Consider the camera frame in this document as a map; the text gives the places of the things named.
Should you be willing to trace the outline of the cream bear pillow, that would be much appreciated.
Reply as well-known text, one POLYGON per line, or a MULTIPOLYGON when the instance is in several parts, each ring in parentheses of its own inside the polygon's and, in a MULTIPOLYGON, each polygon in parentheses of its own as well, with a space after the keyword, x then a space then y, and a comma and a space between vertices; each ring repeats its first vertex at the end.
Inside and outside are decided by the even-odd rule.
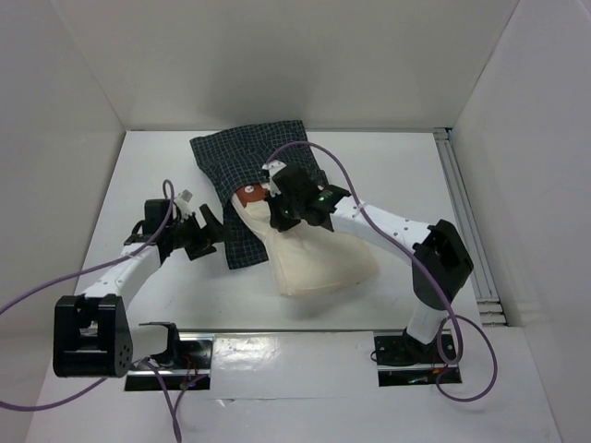
POLYGON ((243 186, 231 202, 240 220, 262 242, 280 295, 322 296, 378 274, 376 259, 356 237, 304 222, 284 233, 272 229, 269 205, 264 200, 268 190, 266 184, 243 186))

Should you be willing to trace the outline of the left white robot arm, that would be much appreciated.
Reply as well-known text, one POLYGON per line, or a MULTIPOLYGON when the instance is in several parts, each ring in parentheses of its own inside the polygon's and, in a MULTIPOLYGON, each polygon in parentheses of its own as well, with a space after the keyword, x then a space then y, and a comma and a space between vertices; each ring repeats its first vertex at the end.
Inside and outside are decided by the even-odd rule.
POLYGON ((122 377, 131 369, 134 343, 127 309, 141 287, 177 249, 191 261, 212 254, 223 224, 208 205, 205 221, 181 197, 149 199, 121 255, 94 284, 61 297, 54 307, 53 370, 58 377, 122 377))

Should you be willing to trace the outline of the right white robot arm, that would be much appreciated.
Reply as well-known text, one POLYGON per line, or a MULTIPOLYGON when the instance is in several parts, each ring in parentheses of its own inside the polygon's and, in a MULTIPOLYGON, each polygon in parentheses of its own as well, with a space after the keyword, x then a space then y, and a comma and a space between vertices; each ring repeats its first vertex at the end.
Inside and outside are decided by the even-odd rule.
POLYGON ((406 260, 418 302, 404 331, 404 354, 414 362, 433 354, 444 315, 474 270, 455 226, 445 220, 411 221, 371 206, 339 186, 321 188, 295 164, 273 161, 262 169, 271 187, 266 200, 273 229, 286 232, 305 222, 350 234, 406 260))

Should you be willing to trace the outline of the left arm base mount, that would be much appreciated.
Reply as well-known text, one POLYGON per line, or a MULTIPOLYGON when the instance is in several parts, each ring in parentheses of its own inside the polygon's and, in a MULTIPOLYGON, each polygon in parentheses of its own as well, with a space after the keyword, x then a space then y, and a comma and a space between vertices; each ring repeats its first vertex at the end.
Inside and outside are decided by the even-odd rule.
MULTIPOLYGON (((150 363, 157 369, 168 391, 205 391, 211 388, 214 335, 181 331, 175 346, 167 348, 150 363)), ((124 391, 154 392, 162 386, 156 374, 141 365, 127 373, 124 391)))

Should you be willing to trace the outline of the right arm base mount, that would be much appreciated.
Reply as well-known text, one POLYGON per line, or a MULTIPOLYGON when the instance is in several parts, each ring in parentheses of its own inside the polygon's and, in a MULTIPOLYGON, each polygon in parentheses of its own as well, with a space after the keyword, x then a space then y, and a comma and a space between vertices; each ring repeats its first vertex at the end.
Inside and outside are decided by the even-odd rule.
POLYGON ((377 366, 378 384, 385 387, 411 387, 461 384, 457 365, 448 365, 440 356, 437 343, 425 345, 405 330, 377 331, 370 359, 377 366))

